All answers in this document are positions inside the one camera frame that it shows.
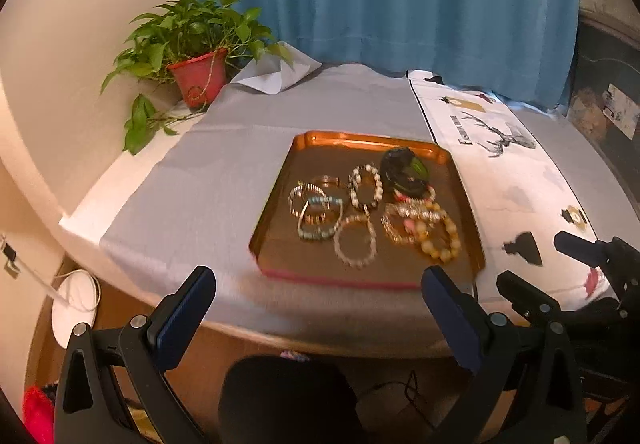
tray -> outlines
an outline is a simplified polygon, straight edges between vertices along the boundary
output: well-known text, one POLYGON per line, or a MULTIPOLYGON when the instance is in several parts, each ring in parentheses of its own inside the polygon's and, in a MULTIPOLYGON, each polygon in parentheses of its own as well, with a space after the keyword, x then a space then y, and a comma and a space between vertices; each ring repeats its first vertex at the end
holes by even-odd
MULTIPOLYGON (((460 255, 442 265, 458 286, 468 286, 485 260, 478 227, 460 181, 460 175, 448 151, 437 144, 373 135, 357 135, 334 131, 308 131, 293 139, 289 154, 262 211, 249 243, 260 271, 269 277, 303 283, 379 289, 418 289, 422 272, 433 265, 419 247, 394 244, 380 223, 384 204, 393 201, 385 193, 383 204, 372 212, 376 230, 378 255, 372 264, 352 268, 334 253, 332 240, 302 241, 298 237, 295 217, 289 212, 289 191, 298 181, 309 181, 318 175, 332 175, 347 180, 357 165, 373 163, 380 167, 382 154, 388 149, 407 146, 420 157, 430 171, 430 183, 436 189, 436 201, 456 222, 462 242, 460 255)), ((347 199, 347 192, 335 187, 325 189, 328 195, 347 199)), ((345 215, 354 213, 351 204, 345 215)), ((342 236, 342 248, 352 257, 367 250, 366 228, 349 228, 342 236)))

black cable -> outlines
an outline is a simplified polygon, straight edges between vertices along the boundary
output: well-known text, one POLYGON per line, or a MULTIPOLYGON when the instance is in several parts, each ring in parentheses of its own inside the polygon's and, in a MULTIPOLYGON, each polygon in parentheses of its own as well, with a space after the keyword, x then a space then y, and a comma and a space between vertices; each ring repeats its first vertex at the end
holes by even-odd
POLYGON ((373 392, 376 392, 391 384, 400 384, 401 386, 404 386, 404 396, 406 397, 406 400, 408 401, 409 405, 411 405, 414 408, 416 413, 421 417, 424 423, 431 430, 435 430, 435 426, 433 425, 433 423, 427 418, 427 416, 420 410, 420 408, 418 408, 418 405, 415 403, 415 400, 419 398, 423 403, 428 404, 428 401, 426 400, 424 395, 422 395, 418 391, 418 376, 415 373, 415 370, 412 370, 409 373, 409 377, 406 380, 406 382, 402 382, 401 380, 387 380, 385 382, 379 382, 378 384, 374 384, 370 388, 367 388, 366 390, 364 390, 364 392, 361 392, 360 395, 358 395, 357 397, 358 402, 361 401, 364 397, 367 397, 367 395, 372 394, 373 392), (414 396, 411 397, 409 395, 409 392, 412 392, 414 396))

bead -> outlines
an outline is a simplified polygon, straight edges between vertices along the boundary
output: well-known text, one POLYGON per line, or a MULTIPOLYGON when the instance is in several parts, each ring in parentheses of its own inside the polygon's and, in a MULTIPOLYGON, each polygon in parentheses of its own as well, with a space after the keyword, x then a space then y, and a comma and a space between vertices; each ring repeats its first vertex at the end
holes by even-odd
POLYGON ((424 254, 431 254, 431 251, 435 249, 435 247, 433 246, 433 242, 428 239, 420 244, 420 248, 422 249, 422 252, 424 254))

metal bolt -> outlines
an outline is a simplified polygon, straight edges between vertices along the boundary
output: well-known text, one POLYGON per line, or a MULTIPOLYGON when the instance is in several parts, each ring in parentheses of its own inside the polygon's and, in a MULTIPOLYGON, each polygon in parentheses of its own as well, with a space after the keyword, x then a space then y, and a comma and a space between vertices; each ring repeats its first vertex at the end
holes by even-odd
POLYGON ((557 321, 552 321, 549 328, 551 328, 551 331, 556 334, 562 334, 564 332, 564 327, 557 321))
POLYGON ((86 323, 78 323, 78 325, 74 327, 75 336, 81 336, 85 332, 86 332, 86 323))
POLYGON ((130 325, 135 329, 142 328, 143 326, 145 326, 145 323, 146 316, 143 316, 141 314, 134 316, 130 321, 130 325))
POLYGON ((500 314, 499 312, 494 312, 493 314, 491 314, 491 316, 489 316, 489 319, 491 320, 492 324, 497 327, 503 327, 507 324, 507 316, 505 316, 504 314, 500 314))

black and white beaded bracelet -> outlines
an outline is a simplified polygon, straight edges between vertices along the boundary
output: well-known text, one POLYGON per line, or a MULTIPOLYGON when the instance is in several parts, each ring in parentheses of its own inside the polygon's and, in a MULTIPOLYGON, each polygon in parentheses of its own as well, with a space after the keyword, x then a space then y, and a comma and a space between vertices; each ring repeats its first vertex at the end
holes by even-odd
POLYGON ((364 166, 357 166, 349 175, 349 195, 351 198, 351 205, 358 211, 364 211, 365 205, 369 211, 378 207, 378 204, 382 201, 382 179, 378 168, 373 164, 366 164, 364 166), (362 183, 363 177, 370 177, 373 179, 373 183, 376 186, 376 190, 373 192, 373 200, 369 204, 362 204, 358 199, 358 191, 362 183))

